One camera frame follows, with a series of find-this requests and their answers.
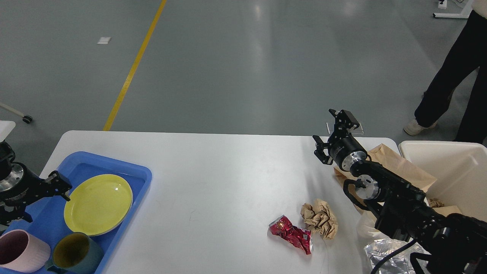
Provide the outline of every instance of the white sneaker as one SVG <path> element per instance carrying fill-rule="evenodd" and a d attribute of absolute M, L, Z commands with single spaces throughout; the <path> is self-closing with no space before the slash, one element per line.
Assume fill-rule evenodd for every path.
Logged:
<path fill-rule="evenodd" d="M 430 129 L 434 128 L 437 125 L 438 121 L 434 122 L 433 125 L 429 127 L 422 127 L 418 124 L 418 121 L 416 119 L 412 120 L 411 122 L 408 123 L 407 126 L 403 128 L 404 132 L 411 136 L 418 135 L 420 132 L 422 132 L 425 129 Z"/>

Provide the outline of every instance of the black pants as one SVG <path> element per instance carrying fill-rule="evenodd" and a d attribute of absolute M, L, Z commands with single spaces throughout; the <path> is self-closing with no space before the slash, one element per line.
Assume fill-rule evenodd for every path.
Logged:
<path fill-rule="evenodd" d="M 450 105 L 454 88 L 480 67 L 455 141 L 482 143 L 487 137 L 487 19 L 472 11 L 443 66 L 414 112 L 420 126 L 431 126 Z"/>

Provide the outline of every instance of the trash bin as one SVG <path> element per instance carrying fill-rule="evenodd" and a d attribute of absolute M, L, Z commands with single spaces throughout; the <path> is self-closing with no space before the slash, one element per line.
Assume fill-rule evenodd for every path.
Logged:
<path fill-rule="evenodd" d="M 487 221 L 487 148 L 476 143 L 404 141 L 402 156 L 438 180 L 427 197 Z"/>

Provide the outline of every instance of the person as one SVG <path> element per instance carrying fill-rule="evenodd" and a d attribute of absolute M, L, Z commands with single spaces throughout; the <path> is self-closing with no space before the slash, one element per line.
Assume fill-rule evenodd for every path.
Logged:
<path fill-rule="evenodd" d="M 484 123 L 487 110 L 487 0 L 475 0 L 472 9 L 464 29 L 414 112 L 415 119 L 404 127 L 407 134 L 415 136 L 435 127 L 447 111 L 456 86 L 480 68 L 454 141 L 482 143 L 487 137 Z"/>

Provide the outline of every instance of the caster wheel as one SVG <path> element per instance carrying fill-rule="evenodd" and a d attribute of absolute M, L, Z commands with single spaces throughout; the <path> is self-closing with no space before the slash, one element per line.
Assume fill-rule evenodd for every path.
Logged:
<path fill-rule="evenodd" d="M 26 124 L 30 124 L 30 122 L 32 122 L 32 117 L 26 115 L 22 118 L 22 121 L 24 121 Z"/>

